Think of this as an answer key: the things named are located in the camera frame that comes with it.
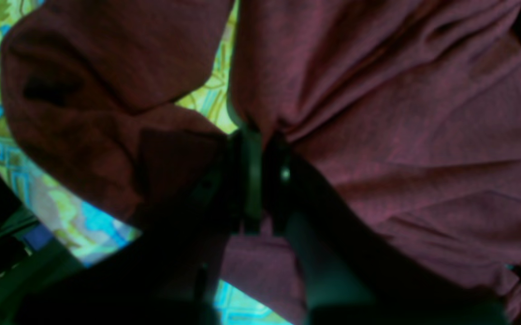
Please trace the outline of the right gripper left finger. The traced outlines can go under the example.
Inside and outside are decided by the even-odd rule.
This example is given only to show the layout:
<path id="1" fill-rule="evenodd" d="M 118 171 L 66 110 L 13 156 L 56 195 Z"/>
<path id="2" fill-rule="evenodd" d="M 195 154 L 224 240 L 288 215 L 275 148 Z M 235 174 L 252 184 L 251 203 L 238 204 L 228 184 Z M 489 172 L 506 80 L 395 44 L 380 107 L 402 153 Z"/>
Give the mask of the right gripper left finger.
<path id="1" fill-rule="evenodd" d="M 141 162 L 147 222 L 133 243 L 95 266 L 28 294 L 17 325 L 217 325 L 213 299 L 232 235 L 262 222 L 262 141 L 146 131 Z"/>

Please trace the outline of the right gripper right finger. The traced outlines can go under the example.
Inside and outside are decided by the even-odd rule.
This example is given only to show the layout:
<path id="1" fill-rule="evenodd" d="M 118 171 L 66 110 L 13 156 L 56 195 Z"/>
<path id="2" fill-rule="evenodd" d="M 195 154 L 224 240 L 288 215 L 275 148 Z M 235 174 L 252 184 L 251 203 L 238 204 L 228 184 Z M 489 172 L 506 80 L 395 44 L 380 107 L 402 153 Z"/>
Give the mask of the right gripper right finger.
<path id="1" fill-rule="evenodd" d="M 263 152 L 263 207 L 291 245 L 307 325 L 507 325 L 503 306 L 422 267 L 375 234 L 281 136 Z"/>

